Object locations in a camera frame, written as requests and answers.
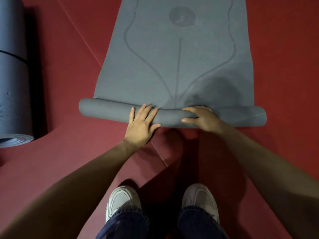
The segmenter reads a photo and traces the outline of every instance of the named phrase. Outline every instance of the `rolled-up mat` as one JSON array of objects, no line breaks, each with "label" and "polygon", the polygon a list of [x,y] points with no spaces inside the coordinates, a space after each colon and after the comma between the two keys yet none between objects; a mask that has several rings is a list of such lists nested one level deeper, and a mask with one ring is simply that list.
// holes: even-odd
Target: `rolled-up mat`
[{"label": "rolled-up mat", "polygon": [[26,59],[23,3],[0,0],[0,148],[34,139]]},{"label": "rolled-up mat", "polygon": [[205,105],[233,126],[262,126],[254,106],[245,0],[122,0],[94,99],[83,115],[128,122],[131,104],[154,122],[191,127],[182,108]]}]

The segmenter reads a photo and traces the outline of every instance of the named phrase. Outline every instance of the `white sneaker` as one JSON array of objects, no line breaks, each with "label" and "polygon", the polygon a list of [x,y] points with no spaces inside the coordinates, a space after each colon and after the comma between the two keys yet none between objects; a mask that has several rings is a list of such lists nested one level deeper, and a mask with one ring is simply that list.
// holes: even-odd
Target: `white sneaker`
[{"label": "white sneaker", "polygon": [[138,194],[135,189],[130,186],[117,187],[108,199],[105,212],[105,222],[107,222],[118,209],[128,206],[135,206],[140,209],[142,208]]},{"label": "white sneaker", "polygon": [[192,184],[184,193],[181,207],[196,205],[209,213],[219,224],[219,214],[216,201],[203,184]]}]

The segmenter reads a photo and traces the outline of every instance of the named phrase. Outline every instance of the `leg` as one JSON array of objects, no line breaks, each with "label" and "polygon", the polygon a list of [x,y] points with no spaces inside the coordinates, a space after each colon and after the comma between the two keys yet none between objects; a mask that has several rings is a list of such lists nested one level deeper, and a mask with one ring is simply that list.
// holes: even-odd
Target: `leg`
[{"label": "leg", "polygon": [[214,197],[205,185],[193,184],[186,189],[178,229],[185,239],[228,238],[219,225]]},{"label": "leg", "polygon": [[138,194],[129,186],[117,187],[106,206],[106,224],[96,239],[150,237],[149,220],[141,209]]}]

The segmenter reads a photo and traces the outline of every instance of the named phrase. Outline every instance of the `jeans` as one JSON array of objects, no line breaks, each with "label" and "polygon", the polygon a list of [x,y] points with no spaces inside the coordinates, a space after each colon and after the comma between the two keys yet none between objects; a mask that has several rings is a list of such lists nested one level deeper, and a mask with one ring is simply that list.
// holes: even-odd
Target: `jeans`
[{"label": "jeans", "polygon": [[[221,226],[202,208],[184,207],[177,220],[178,229],[185,239],[228,238]],[[139,208],[119,209],[96,236],[96,239],[148,239],[150,222]]]}]

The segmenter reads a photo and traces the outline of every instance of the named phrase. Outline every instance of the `floor seam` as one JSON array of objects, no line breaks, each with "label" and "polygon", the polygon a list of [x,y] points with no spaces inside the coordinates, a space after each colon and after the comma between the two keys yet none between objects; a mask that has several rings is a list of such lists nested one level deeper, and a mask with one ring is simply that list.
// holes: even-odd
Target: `floor seam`
[{"label": "floor seam", "polygon": [[153,144],[153,142],[151,142],[151,144],[153,145],[153,147],[155,148],[156,152],[158,153],[158,155],[160,156],[161,160],[164,162],[165,166],[168,168],[164,158],[161,156],[161,154],[159,153],[159,151],[157,150],[157,148],[155,147],[155,145]]},{"label": "floor seam", "polygon": [[63,5],[60,3],[59,0],[56,0],[58,2],[58,4],[60,5],[60,7],[62,8],[62,10],[64,11],[65,15],[67,16],[67,18],[69,19],[69,21],[71,22],[71,24],[73,25],[73,27],[75,28],[75,30],[78,32],[78,34],[80,35],[80,37],[82,38],[84,44],[86,45],[86,47],[89,49],[89,51],[91,52],[91,54],[93,55],[93,57],[95,58],[96,62],[98,63],[98,65],[100,67],[102,67],[102,64],[100,64],[98,58],[95,56],[94,52],[92,51],[92,49],[90,48],[89,44],[85,41],[83,35],[81,34],[80,30],[76,27],[76,25],[74,24],[74,22],[72,21],[71,17],[68,15],[67,11],[65,10],[65,8],[63,7]]}]

